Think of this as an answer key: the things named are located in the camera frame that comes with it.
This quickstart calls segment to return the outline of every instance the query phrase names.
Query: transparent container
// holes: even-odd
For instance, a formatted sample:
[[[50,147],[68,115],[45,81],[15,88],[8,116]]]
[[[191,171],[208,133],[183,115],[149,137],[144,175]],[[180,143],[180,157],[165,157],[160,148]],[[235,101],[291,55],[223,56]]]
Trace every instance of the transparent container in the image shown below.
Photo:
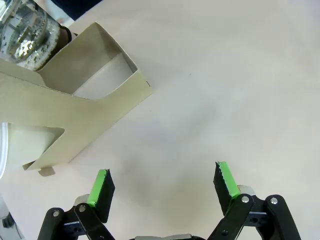
[[[33,0],[0,0],[0,57],[36,71],[56,50],[60,25]]]

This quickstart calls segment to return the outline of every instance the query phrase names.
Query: silver screw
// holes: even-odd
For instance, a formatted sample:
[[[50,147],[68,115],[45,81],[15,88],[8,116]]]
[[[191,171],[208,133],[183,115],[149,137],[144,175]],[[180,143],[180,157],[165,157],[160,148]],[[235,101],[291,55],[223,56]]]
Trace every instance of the silver screw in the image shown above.
[[[80,212],[80,213],[83,213],[85,210],[86,210],[86,206],[85,206],[85,205],[81,205],[81,206],[79,207],[79,212]]]
[[[241,201],[246,204],[246,203],[249,202],[249,198],[248,198],[247,196],[243,196],[243,197],[241,198]]]
[[[55,210],[55,211],[53,212],[53,216],[54,216],[54,217],[58,217],[58,216],[59,216],[59,211],[58,211],[58,210]]]
[[[271,198],[271,203],[272,204],[277,204],[278,203],[278,199],[276,199],[275,197]]]

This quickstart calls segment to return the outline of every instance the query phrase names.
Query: dark blue fabric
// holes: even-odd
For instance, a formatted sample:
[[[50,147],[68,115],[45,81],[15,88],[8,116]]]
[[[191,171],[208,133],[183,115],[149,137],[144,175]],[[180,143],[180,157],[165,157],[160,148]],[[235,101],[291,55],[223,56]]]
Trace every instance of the dark blue fabric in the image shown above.
[[[77,20],[85,12],[89,11],[102,0],[52,0],[52,2],[68,14],[73,20]]]

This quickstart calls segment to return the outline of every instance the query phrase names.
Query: white table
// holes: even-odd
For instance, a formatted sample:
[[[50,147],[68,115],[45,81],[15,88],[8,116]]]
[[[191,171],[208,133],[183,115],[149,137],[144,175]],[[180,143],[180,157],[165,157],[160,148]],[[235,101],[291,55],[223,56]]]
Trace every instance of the white table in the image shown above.
[[[227,161],[238,184],[284,196],[302,239],[320,237],[320,3],[290,0],[104,0],[97,21],[154,94],[56,174],[6,174],[0,191],[28,240],[45,213],[89,193],[99,169],[116,186],[117,240],[191,233],[222,218],[212,183]],[[241,240],[258,239],[254,228]]]

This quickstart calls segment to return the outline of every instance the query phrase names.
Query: white cup lid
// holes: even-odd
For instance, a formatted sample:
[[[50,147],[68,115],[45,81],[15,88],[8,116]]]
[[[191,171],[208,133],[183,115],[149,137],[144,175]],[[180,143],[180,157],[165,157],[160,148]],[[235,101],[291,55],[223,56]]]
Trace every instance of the white cup lid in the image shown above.
[[[5,173],[8,157],[8,123],[0,123],[0,179]]]

